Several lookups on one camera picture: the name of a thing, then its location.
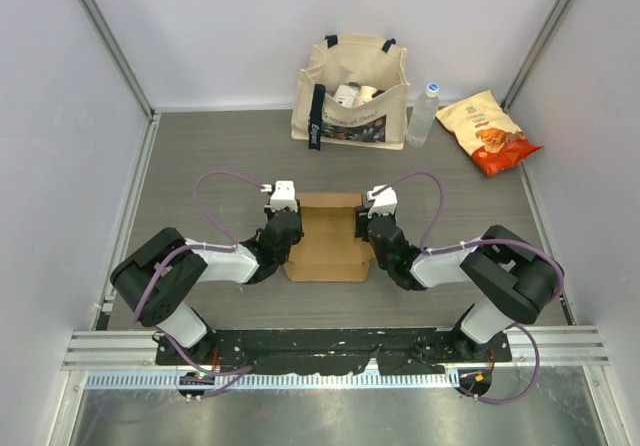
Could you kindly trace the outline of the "brown cardboard box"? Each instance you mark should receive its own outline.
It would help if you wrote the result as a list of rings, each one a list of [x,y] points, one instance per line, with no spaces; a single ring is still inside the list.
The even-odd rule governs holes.
[[[363,282],[373,251],[356,236],[359,193],[299,193],[303,237],[284,265],[293,282]]]

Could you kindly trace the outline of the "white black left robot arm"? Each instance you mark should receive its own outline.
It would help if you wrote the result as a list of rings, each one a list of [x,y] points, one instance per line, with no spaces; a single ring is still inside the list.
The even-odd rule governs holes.
[[[112,271],[110,283],[135,321],[159,331],[159,346],[174,360],[200,365],[216,347],[212,328],[185,303],[196,284],[260,283],[286,263],[302,239],[299,212],[285,208],[266,215],[265,226],[236,246],[199,243],[164,228]]]

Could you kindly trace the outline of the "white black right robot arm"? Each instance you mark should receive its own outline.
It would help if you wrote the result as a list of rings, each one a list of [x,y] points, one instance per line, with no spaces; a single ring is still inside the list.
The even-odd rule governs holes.
[[[432,249],[410,244],[393,214],[358,206],[355,221],[355,236],[371,245],[379,268],[401,289],[471,282],[483,293],[442,346],[447,358],[475,360],[507,327],[534,324],[564,286],[555,259],[500,225],[479,238]]]

